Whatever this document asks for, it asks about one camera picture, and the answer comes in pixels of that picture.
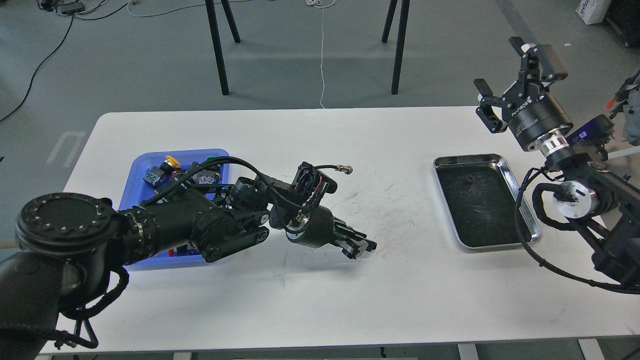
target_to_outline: metal tray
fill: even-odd
[[[458,241],[473,250],[521,246],[513,223],[518,195],[507,161],[497,154],[446,156],[433,161],[442,196]],[[527,242],[540,241],[542,231],[523,199],[520,224]]]

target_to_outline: blue bin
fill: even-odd
[[[207,158],[228,156],[229,153],[223,149],[202,149],[148,152],[138,156],[131,164],[127,184],[124,187],[122,199],[120,199],[120,210],[137,205],[156,194],[155,191],[145,183],[143,178],[152,167],[159,167],[167,155],[173,156],[178,160],[182,168],[189,168],[194,161],[202,163]],[[220,182],[222,184],[228,183],[228,170],[228,164],[224,164],[220,168]],[[150,270],[201,265],[206,265],[201,255],[169,256],[166,251],[163,251],[151,258],[129,265],[127,268],[129,270]]]

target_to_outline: cable connector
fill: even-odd
[[[336,165],[335,171],[343,172],[349,175],[353,172],[353,168],[350,165]]]

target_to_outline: black robotic arm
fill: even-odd
[[[596,153],[602,154],[608,137],[575,144],[565,138],[573,124],[549,93],[549,86],[566,78],[567,72],[551,46],[525,44],[518,37],[510,38],[509,42],[521,58],[518,79],[501,97],[493,95],[484,79],[476,79],[474,84],[480,93],[476,113],[489,131],[500,133],[509,128],[523,151],[540,150],[546,157],[542,168],[533,168],[525,176],[515,209],[520,208],[524,191],[536,176],[543,174],[550,181],[559,181],[559,184],[541,183],[535,187],[532,199],[538,218],[556,229],[577,231],[594,251],[591,260],[595,269],[620,284],[569,274],[535,253],[521,236],[523,247],[540,266],[559,275],[610,291],[640,294],[640,190],[597,163],[592,152],[583,146],[596,145]],[[502,118],[492,107],[502,109]],[[603,118],[608,122],[604,115],[592,122],[602,123]],[[562,175],[551,178],[547,175],[551,172],[562,172]],[[567,222],[547,216],[543,192],[554,194],[554,205]],[[593,220],[616,207],[622,217],[613,229],[608,230]]]
[[[232,163],[256,173],[235,184],[191,184],[199,171]],[[53,193],[26,204],[17,222],[23,250],[0,263],[0,358],[33,359],[47,340],[62,345],[98,346],[89,319],[124,291],[124,265],[184,244],[206,262],[262,243],[267,221],[285,229],[293,243],[342,248],[351,259],[373,251],[376,243],[320,206],[337,189],[321,168],[350,174],[351,167],[302,163],[291,184],[269,177],[249,163],[211,158],[194,164],[157,194],[132,208],[115,211],[109,199]],[[213,193],[213,200],[205,197]],[[120,280],[108,291],[109,276]],[[90,308],[87,304],[99,299]],[[56,330],[58,314],[76,321],[73,333]],[[81,337],[82,328],[89,339]]]

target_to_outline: black chair leg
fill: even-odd
[[[385,29],[382,32],[382,42],[387,42],[387,40],[389,39],[389,31],[391,30],[391,23],[394,21],[394,15],[396,14],[397,4],[398,4],[398,0],[389,1],[389,11],[387,11]]]
[[[236,27],[234,14],[231,12],[231,6],[229,6],[229,0],[221,0],[220,2],[222,3],[222,8],[225,10],[227,22],[229,23],[229,28],[231,29],[231,35],[234,36],[234,41],[238,43],[240,42],[240,35],[238,34],[238,28]]]
[[[394,78],[391,82],[391,94],[398,94],[400,86],[400,69],[402,67],[402,55],[404,52],[404,36],[406,35],[406,22],[409,18],[410,0],[402,0],[400,9],[400,28],[398,29],[398,41],[396,44],[396,60],[394,62]]]
[[[216,9],[213,7],[213,0],[204,0],[204,3],[207,8],[207,16],[209,17],[209,29],[211,30],[211,40],[213,41],[213,52],[216,55],[216,65],[218,66],[222,95],[228,95],[229,83],[227,83],[225,59],[222,56],[222,46],[220,45],[220,32],[218,31],[218,21],[216,20]]]

